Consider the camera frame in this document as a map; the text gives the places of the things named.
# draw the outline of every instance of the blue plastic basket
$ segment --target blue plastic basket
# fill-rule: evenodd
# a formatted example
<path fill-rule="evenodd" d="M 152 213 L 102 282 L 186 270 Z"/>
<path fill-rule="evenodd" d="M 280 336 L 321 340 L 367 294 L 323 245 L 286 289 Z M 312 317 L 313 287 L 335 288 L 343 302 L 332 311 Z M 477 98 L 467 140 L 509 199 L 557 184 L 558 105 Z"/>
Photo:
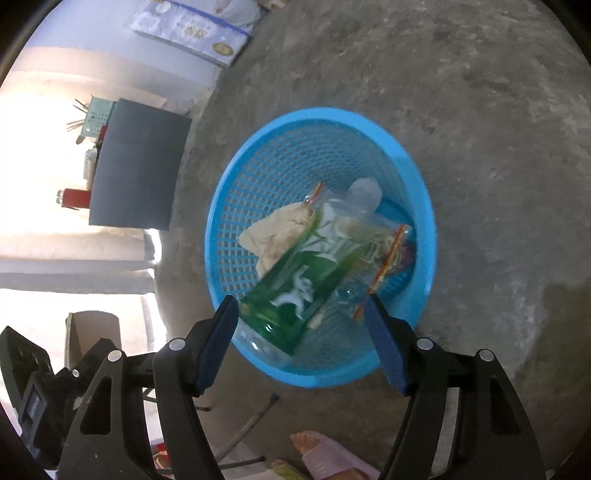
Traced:
<path fill-rule="evenodd" d="M 379 212 L 415 231 L 414 270 L 388 285 L 381 300 L 391 315 L 416 324 L 435 274 L 436 227 L 427 189 L 413 161 L 381 127 L 355 113 L 312 108 L 284 115 L 255 133 L 228 165 L 207 219 L 205 266 L 213 304 L 242 298 L 258 281 L 257 258 L 237 238 L 277 208 L 301 201 L 322 181 L 345 192 L 358 178 L 375 177 L 385 200 Z M 271 377 L 300 387 L 332 387 L 379 367 L 363 323 L 323 321 L 309 331 L 289 365 L 239 335 L 238 350 Z"/>

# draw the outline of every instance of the silver rivet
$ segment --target silver rivet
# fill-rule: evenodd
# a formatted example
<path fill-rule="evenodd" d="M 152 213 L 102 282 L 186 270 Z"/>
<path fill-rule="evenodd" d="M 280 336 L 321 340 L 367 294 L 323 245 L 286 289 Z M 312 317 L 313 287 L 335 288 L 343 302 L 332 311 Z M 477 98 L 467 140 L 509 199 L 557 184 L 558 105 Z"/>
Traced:
<path fill-rule="evenodd" d="M 174 350 L 175 352 L 178 350 L 182 350 L 185 346 L 185 342 L 182 338 L 175 338 L 168 344 L 168 348 Z"/>
<path fill-rule="evenodd" d="M 485 362 L 492 362 L 495 359 L 495 354 L 492 353 L 490 350 L 480 350 L 480 358 L 482 358 Z"/>
<path fill-rule="evenodd" d="M 419 338 L 419 340 L 417 340 L 417 347 L 421 350 L 430 350 L 433 348 L 433 342 L 428 338 Z"/>
<path fill-rule="evenodd" d="M 123 356 L 123 354 L 121 353 L 121 350 L 113 350 L 108 356 L 107 356 L 107 360 L 109 362 L 116 362 L 117 360 L 119 360 L 121 357 Z"/>

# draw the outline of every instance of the concrete floor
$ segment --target concrete floor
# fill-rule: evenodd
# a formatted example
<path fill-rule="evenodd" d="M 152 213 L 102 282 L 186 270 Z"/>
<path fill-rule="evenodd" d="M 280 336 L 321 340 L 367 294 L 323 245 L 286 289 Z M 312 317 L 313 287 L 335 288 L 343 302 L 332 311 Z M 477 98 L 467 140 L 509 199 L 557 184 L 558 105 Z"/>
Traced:
<path fill-rule="evenodd" d="M 181 166 L 157 271 L 170 333 L 212 313 L 206 216 L 241 144 L 300 108 L 361 113 L 406 148 L 433 201 L 439 262 L 419 331 L 496 352 L 556 466 L 591 422 L 590 76 L 535 0 L 294 0 L 273 12 L 222 75 Z M 292 462 L 288 435 L 316 429 L 381 466 L 406 406 L 381 372 L 304 390 L 231 348 L 203 400 L 215 405 L 203 416 L 212 443 L 271 391 L 281 401 L 247 443 Z"/>

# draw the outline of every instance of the gray panel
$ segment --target gray panel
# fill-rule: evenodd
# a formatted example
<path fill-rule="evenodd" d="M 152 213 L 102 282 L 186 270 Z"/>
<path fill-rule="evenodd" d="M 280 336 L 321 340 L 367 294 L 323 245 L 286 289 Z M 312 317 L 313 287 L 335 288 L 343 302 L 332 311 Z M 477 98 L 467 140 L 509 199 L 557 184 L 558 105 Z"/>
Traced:
<path fill-rule="evenodd" d="M 167 230 L 191 120 L 120 100 L 109 121 L 90 200 L 90 225 Z"/>

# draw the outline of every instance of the pink sandal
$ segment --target pink sandal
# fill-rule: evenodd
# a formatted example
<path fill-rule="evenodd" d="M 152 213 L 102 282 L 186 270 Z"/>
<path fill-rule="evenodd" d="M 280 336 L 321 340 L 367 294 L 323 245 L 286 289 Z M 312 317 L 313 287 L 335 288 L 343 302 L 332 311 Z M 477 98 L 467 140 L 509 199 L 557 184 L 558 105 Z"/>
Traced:
<path fill-rule="evenodd" d="M 323 480 L 352 468 L 363 472 L 370 480 L 378 480 L 379 470 L 353 455 L 333 439 L 310 430 L 305 430 L 302 433 L 320 441 L 316 447 L 301 458 L 314 480 Z"/>

